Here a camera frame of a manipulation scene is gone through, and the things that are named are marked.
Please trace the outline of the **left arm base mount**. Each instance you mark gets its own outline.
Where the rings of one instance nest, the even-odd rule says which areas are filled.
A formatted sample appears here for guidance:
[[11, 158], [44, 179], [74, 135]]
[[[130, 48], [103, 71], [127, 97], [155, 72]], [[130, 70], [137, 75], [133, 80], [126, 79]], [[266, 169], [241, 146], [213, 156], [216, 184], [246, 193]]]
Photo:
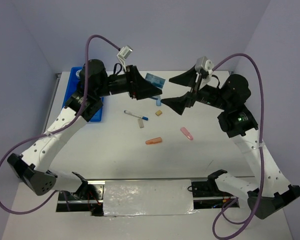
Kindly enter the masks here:
[[104, 215], [103, 203], [100, 202], [99, 189], [95, 188], [93, 184], [88, 183], [88, 181], [76, 172], [72, 172], [81, 180], [81, 185], [75, 192], [63, 192], [64, 199], [66, 201], [67, 209], [70, 211], [70, 206], [68, 202], [68, 196], [71, 196], [76, 200], [86, 200], [87, 209], [92, 216], [101, 217]]

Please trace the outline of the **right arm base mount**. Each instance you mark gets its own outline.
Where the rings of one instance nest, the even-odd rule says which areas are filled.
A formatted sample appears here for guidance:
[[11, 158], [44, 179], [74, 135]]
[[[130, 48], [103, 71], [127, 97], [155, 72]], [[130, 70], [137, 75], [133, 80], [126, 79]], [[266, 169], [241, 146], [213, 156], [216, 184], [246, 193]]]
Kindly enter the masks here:
[[205, 181], [193, 181], [187, 190], [192, 193], [194, 198], [225, 197], [229, 193], [220, 191], [217, 187], [216, 179], [226, 173], [226, 170], [217, 170], [208, 175]]

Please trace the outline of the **blue jar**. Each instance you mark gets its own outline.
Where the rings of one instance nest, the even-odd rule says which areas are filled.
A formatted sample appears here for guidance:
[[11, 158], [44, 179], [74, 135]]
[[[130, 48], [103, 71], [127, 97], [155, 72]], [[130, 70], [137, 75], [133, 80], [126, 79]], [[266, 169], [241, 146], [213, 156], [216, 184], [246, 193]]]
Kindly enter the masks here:
[[161, 90], [163, 89], [166, 81], [164, 78], [153, 75], [151, 73], [147, 73], [145, 75], [145, 80]]
[[80, 73], [81, 73], [81, 69], [76, 71], [75, 75], [76, 75], [77, 79], [80, 79]]

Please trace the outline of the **light blue pen cap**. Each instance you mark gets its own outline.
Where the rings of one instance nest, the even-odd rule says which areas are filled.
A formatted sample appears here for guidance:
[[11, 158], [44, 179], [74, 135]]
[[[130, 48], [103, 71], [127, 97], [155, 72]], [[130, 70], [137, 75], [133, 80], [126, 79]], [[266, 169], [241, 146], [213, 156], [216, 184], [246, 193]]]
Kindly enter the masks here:
[[157, 107], [160, 107], [161, 105], [162, 105], [162, 103], [161, 103], [161, 98], [158, 97], [158, 98], [156, 99], [156, 106], [157, 106]]

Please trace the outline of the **pink pen cap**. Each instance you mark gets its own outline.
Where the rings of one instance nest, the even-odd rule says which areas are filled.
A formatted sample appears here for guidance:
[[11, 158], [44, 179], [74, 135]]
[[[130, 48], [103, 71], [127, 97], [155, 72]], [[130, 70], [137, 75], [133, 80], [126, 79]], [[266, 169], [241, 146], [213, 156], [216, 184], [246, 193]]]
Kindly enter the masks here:
[[185, 128], [185, 127], [182, 127], [180, 129], [180, 131], [190, 140], [192, 141], [194, 139], [194, 137], [192, 136], [192, 134]]

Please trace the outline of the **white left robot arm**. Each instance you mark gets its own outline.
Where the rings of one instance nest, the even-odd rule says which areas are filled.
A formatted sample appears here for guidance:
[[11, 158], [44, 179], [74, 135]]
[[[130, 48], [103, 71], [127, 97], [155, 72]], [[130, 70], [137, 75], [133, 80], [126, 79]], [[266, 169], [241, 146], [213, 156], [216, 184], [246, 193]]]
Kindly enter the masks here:
[[91, 59], [79, 76], [76, 91], [45, 131], [45, 136], [21, 154], [12, 153], [7, 158], [14, 173], [38, 196], [51, 190], [67, 191], [78, 200], [87, 196], [90, 187], [84, 177], [76, 172], [58, 173], [50, 166], [71, 137], [103, 107], [102, 97], [128, 93], [132, 99], [143, 100], [162, 94], [134, 65], [127, 66], [124, 74], [108, 75], [101, 60]]

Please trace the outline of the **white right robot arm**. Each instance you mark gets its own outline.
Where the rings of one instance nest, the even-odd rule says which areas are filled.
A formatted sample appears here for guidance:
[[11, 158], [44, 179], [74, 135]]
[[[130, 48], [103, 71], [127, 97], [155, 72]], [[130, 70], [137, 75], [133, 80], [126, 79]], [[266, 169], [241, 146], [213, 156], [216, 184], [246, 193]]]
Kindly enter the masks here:
[[245, 105], [251, 96], [247, 79], [232, 74], [223, 85], [213, 87], [207, 83], [210, 78], [205, 70], [197, 72], [192, 67], [169, 79], [173, 84], [189, 87], [190, 91], [180, 97], [162, 99], [161, 102], [179, 115], [196, 102], [220, 109], [222, 112], [217, 119], [221, 130], [241, 151], [255, 179], [263, 181], [263, 187], [220, 169], [208, 175], [202, 186], [199, 182], [193, 183], [192, 191], [200, 197], [207, 193], [213, 196], [229, 193], [246, 201], [250, 209], [258, 204], [255, 216], [263, 220], [299, 198], [300, 186], [292, 185], [283, 175], [262, 142], [260, 127]]

